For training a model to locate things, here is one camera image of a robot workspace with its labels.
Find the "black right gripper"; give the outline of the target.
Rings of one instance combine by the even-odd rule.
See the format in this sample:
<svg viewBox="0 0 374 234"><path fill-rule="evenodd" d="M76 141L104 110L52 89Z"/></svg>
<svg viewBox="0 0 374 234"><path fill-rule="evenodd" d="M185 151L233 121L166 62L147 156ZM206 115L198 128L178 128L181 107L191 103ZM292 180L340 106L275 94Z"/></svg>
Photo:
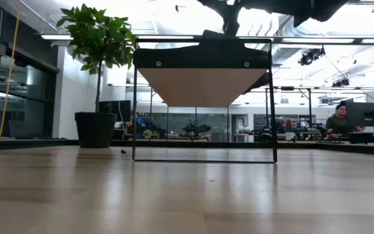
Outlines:
<svg viewBox="0 0 374 234"><path fill-rule="evenodd" d="M208 7L219 15L223 15L223 32L230 36L236 36L239 23L238 13L249 0L234 0L233 4L227 3L227 0L197 0L203 6Z"/></svg>

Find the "long ceiling light bar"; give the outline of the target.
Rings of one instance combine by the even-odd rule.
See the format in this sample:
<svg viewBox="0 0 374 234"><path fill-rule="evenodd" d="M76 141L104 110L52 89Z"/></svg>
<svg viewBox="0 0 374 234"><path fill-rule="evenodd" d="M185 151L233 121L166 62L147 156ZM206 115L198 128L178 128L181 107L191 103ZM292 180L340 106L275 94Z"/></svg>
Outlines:
<svg viewBox="0 0 374 234"><path fill-rule="evenodd" d="M170 40L198 40L201 36L172 36L172 35L139 35L140 40L153 40L157 42L169 42ZM240 36L240 39L256 40L266 39L274 44L313 44L313 45L362 45L374 46L374 38L361 37L283 37L283 36Z"/></svg>

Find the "black ceiling spotlight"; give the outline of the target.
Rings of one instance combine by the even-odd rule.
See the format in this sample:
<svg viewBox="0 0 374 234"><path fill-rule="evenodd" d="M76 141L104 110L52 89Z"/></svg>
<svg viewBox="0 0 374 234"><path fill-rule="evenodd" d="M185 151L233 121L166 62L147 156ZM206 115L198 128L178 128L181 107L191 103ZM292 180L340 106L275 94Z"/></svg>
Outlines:
<svg viewBox="0 0 374 234"><path fill-rule="evenodd" d="M324 55L326 55L324 47L309 49L302 52L302 56L298 60L298 63L302 66L308 66Z"/></svg>
<svg viewBox="0 0 374 234"><path fill-rule="evenodd" d="M333 88L340 88L350 85L350 80L348 78L343 78L340 80L337 80L336 82L333 82L332 87Z"/></svg>

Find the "green potted plant, black pot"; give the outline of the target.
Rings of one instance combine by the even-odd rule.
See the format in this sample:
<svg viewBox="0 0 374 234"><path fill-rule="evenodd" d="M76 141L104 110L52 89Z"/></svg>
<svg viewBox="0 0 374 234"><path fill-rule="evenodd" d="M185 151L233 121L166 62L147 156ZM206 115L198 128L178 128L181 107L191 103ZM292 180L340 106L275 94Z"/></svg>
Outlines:
<svg viewBox="0 0 374 234"><path fill-rule="evenodd" d="M95 110L76 112L75 122L81 148L109 148L117 115L100 111L101 79L105 68L132 66L136 37L127 18L106 15L106 10L74 6L63 8L57 27L66 26L71 36L73 59L82 60L81 70L97 76Z"/></svg>

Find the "person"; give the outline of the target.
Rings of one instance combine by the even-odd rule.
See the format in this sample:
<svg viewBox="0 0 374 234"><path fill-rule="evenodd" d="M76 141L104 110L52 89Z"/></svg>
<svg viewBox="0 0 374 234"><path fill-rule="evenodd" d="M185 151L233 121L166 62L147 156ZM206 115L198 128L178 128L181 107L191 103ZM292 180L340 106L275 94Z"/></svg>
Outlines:
<svg viewBox="0 0 374 234"><path fill-rule="evenodd" d="M325 128L330 130L329 139L348 137L349 133L364 131L363 127L349 124L346 101L341 101L336 106L335 113L327 119Z"/></svg>

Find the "black computer monitor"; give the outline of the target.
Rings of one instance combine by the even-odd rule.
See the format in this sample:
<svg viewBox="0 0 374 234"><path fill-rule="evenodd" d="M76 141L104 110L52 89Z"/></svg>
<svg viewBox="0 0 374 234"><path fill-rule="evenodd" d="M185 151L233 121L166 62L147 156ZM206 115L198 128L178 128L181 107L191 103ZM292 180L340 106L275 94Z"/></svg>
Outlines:
<svg viewBox="0 0 374 234"><path fill-rule="evenodd" d="M374 103L347 102L347 122L353 126L374 127Z"/></svg>

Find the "silver air duct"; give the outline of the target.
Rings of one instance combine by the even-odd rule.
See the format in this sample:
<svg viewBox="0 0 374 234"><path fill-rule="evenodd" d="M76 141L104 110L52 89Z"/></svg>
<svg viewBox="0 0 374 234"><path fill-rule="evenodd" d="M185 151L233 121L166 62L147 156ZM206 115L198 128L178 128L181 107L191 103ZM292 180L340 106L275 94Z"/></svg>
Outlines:
<svg viewBox="0 0 374 234"><path fill-rule="evenodd" d="M294 17L280 15L279 26L274 36L279 37L309 37L325 36L328 33L327 26L314 19L308 19L299 26L294 25Z"/></svg>

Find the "background black metal frame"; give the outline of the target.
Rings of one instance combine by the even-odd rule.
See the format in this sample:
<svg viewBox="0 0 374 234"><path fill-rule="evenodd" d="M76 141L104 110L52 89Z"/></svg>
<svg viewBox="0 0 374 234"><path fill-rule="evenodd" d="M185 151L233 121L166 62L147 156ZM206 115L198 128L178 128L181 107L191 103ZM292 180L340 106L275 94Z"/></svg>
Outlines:
<svg viewBox="0 0 374 234"><path fill-rule="evenodd" d="M308 125L311 127L313 124L312 117L312 87L309 86L270 86L265 89L265 106L266 106L266 128L271 130L273 140L278 140L278 125L275 114L275 92L277 90L284 92L298 91L302 96L308 100Z"/></svg>

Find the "black wall screen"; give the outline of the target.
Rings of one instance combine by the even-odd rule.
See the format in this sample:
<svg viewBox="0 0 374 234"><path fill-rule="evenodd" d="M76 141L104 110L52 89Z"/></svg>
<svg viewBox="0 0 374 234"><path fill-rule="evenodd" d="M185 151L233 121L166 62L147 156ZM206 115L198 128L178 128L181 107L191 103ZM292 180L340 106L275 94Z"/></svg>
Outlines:
<svg viewBox="0 0 374 234"><path fill-rule="evenodd" d="M129 122L131 120L131 101L100 101L99 111L117 115L117 122Z"/></svg>

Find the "black aluminium table frame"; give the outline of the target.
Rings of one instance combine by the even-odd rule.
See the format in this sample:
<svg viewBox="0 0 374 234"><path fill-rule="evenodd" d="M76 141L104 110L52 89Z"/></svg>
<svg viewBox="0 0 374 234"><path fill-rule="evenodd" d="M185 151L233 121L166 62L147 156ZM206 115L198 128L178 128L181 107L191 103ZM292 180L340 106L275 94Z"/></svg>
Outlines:
<svg viewBox="0 0 374 234"><path fill-rule="evenodd" d="M40 148L49 146L77 146L78 140L0 140L0 150L12 150L20 148ZM232 149L270 149L270 143L246 143L246 142L167 142L167 141L136 141L138 147L156 148L232 148ZM349 153L364 153L374 155L374 146L363 144L331 144L316 142L277 143L277 149L288 150L330 150Z"/></svg>

